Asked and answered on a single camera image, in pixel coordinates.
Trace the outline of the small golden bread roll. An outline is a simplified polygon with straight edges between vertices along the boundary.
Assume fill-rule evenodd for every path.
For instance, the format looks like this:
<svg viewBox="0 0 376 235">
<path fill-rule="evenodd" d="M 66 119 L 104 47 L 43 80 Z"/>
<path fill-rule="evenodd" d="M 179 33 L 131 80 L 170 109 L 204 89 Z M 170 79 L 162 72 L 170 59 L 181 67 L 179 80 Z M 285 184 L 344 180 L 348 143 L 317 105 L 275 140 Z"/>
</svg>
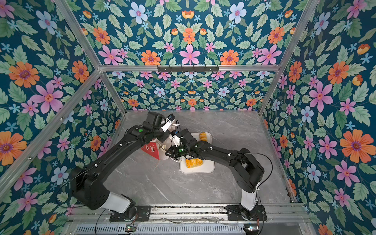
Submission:
<svg viewBox="0 0 376 235">
<path fill-rule="evenodd" d="M 191 168 L 202 166 L 203 160 L 198 159 L 198 158 L 194 158 L 194 159 L 190 159 L 190 160 L 186 159 L 185 163 L 186 163 L 186 167 L 188 169 L 191 169 Z"/>
</svg>

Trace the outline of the striped long bread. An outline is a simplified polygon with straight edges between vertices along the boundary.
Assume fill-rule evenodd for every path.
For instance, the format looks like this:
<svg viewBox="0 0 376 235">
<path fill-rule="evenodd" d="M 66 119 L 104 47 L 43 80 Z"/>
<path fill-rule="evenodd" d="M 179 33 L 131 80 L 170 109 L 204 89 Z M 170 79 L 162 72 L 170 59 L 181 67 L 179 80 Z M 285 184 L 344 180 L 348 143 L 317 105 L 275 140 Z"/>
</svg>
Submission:
<svg viewBox="0 0 376 235">
<path fill-rule="evenodd" d="M 199 139 L 200 139 L 200 141 L 205 141 L 205 142 L 207 142 L 207 141 L 208 141 L 208 135 L 207 135 L 207 133 L 206 133 L 206 132 L 202 132 L 202 133 L 200 133 L 200 134 L 199 134 Z"/>
</svg>

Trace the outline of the red white paper bag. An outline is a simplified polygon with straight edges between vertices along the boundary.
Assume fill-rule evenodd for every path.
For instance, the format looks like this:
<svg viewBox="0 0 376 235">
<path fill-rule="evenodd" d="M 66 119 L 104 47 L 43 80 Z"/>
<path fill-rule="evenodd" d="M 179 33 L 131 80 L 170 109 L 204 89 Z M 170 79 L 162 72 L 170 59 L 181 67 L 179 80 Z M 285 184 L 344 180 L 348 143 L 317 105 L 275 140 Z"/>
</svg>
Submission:
<svg viewBox="0 0 376 235">
<path fill-rule="evenodd" d="M 167 139 L 165 142 L 160 142 L 158 139 L 153 139 L 150 143 L 144 145 L 141 150 L 149 156 L 162 161 L 169 158 L 166 155 L 166 152 L 170 147 L 170 139 Z"/>
</svg>

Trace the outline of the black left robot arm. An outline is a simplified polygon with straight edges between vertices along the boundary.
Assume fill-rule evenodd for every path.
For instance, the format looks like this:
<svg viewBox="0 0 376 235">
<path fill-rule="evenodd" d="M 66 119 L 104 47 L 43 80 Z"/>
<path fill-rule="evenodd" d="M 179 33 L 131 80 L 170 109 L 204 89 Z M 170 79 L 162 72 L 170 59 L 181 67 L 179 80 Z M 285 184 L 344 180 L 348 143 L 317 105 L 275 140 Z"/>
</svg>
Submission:
<svg viewBox="0 0 376 235">
<path fill-rule="evenodd" d="M 104 182 L 111 173 L 135 151 L 153 139 L 164 142 L 170 135 L 175 116 L 167 117 L 157 112 L 148 112 L 141 125 L 129 128 L 124 136 L 101 157 L 89 165 L 75 167 L 70 173 L 72 195 L 91 210 L 103 208 L 118 213 L 126 221 L 136 216 L 135 202 L 125 196 L 109 191 Z"/>
</svg>

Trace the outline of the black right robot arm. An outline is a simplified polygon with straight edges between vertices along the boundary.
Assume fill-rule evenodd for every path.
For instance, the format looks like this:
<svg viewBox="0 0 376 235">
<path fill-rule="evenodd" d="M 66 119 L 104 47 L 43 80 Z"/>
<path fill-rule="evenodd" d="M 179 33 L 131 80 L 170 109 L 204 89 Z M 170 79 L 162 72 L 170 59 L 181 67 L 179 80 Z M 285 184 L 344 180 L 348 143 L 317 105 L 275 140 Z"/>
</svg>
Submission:
<svg viewBox="0 0 376 235">
<path fill-rule="evenodd" d="M 184 157 L 188 160 L 208 160 L 227 167 L 242 190 L 239 205 L 241 217 L 251 220 L 256 216 L 258 189 L 265 170 L 248 149 L 223 149 L 206 141 L 198 141 L 188 129 L 184 129 L 172 135 L 171 147 L 166 155 L 173 159 Z"/>
</svg>

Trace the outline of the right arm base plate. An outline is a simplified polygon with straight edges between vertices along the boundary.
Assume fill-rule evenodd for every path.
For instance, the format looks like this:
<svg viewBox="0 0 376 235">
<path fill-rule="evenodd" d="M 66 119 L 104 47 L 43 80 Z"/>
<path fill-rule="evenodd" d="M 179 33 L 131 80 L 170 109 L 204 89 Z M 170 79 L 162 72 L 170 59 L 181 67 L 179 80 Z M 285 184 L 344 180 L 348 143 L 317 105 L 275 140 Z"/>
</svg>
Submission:
<svg viewBox="0 0 376 235">
<path fill-rule="evenodd" d="M 230 221 L 266 221 L 267 215 L 263 205 L 256 205 L 253 210 L 249 211 L 241 205 L 227 205 L 224 207 L 227 211 L 228 220 Z"/>
</svg>

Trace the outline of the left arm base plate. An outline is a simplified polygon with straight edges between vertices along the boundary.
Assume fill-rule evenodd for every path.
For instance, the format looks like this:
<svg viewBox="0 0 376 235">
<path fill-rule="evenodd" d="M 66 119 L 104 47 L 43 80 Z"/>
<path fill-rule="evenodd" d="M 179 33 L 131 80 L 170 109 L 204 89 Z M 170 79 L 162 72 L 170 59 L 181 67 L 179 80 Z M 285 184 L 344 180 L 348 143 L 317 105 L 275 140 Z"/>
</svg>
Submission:
<svg viewBox="0 0 376 235">
<path fill-rule="evenodd" d="M 125 213 L 111 211 L 111 222 L 146 222 L 151 215 L 151 206 L 131 206 Z"/>
</svg>

